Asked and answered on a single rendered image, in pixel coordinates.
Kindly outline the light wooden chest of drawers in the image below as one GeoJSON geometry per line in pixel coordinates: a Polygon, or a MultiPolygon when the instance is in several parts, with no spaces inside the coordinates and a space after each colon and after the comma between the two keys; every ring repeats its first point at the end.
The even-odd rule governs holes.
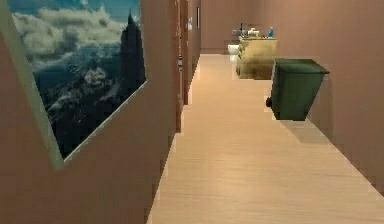
{"type": "Polygon", "coordinates": [[[236,65],[239,78],[270,80],[277,43],[276,38],[241,38],[236,65]]]}

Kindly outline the brown room door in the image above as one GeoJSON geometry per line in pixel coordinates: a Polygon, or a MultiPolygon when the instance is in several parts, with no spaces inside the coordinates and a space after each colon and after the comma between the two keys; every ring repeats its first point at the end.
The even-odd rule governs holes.
{"type": "Polygon", "coordinates": [[[182,130],[182,112],[187,104],[187,78],[188,78],[188,0],[176,0],[178,6],[178,69],[179,69],[179,106],[177,111],[177,127],[176,130],[182,130]]]}

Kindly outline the grey items cluster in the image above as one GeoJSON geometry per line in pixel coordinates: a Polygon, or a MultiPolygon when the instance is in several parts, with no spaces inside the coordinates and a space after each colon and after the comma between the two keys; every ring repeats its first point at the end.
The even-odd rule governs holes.
{"type": "Polygon", "coordinates": [[[256,37],[260,35],[260,29],[257,24],[241,23],[239,28],[232,30],[232,34],[239,37],[256,37]]]}

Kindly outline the green wheeled bin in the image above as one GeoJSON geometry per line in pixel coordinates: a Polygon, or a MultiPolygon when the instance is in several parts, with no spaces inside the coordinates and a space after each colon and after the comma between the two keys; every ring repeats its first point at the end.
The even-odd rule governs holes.
{"type": "Polygon", "coordinates": [[[304,121],[327,74],[313,59],[276,58],[266,106],[277,120],[304,121]]]}

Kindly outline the framed cloudy landscape picture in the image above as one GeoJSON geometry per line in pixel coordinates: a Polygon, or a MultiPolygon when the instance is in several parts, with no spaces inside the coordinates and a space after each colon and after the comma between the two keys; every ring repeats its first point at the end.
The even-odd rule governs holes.
{"type": "Polygon", "coordinates": [[[142,0],[0,0],[0,30],[60,169],[147,81],[142,0]]]}

